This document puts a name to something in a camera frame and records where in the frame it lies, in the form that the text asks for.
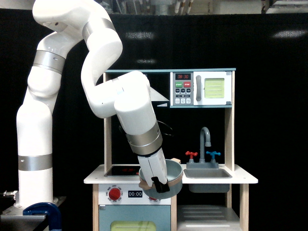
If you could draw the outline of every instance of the silver metal ring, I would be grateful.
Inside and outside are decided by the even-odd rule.
[[[62,74],[65,58],[48,51],[37,51],[33,66],[42,67]]]
[[[85,40],[85,42],[87,43],[87,40],[89,38],[89,36],[95,31],[95,30],[99,30],[101,28],[108,28],[108,29],[112,29],[112,30],[116,30],[114,25],[112,24],[111,21],[109,21],[106,18],[100,18],[97,20],[92,20],[87,22],[87,24],[85,24],[85,26],[82,29],[82,37]]]
[[[141,135],[126,134],[127,140],[132,151],[138,155],[148,155],[157,151],[163,143],[162,134],[158,123]]]
[[[18,156],[18,170],[39,171],[52,167],[52,154],[35,156]]]

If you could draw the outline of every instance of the red faucet handle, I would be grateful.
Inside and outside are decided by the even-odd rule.
[[[185,153],[185,155],[190,155],[190,156],[191,156],[190,159],[193,159],[193,157],[194,157],[194,156],[197,156],[198,153],[192,153],[192,152],[190,152],[190,151],[187,151],[187,152]]]

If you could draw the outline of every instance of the toy sink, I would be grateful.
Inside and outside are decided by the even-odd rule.
[[[184,169],[187,178],[191,179],[227,179],[232,176],[221,168],[189,168]],[[230,190],[229,184],[188,184],[192,193],[226,193]]]
[[[232,178],[232,176],[221,168],[190,168],[184,169],[187,178],[203,179],[203,178]]]

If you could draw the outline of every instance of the green start button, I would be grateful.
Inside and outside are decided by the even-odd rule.
[[[183,82],[175,82],[175,87],[176,88],[182,88],[183,87]]]

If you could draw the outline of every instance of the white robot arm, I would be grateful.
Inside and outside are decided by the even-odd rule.
[[[150,99],[150,84],[131,72],[100,85],[98,78],[120,56],[122,42],[105,9],[93,0],[36,0],[34,19],[55,32],[38,45],[23,105],[17,113],[19,203],[51,202],[52,112],[68,52],[82,39],[89,49],[81,81],[94,114],[117,114],[129,144],[138,154],[147,184],[167,186],[162,137]],[[168,186],[161,190],[168,191]]]

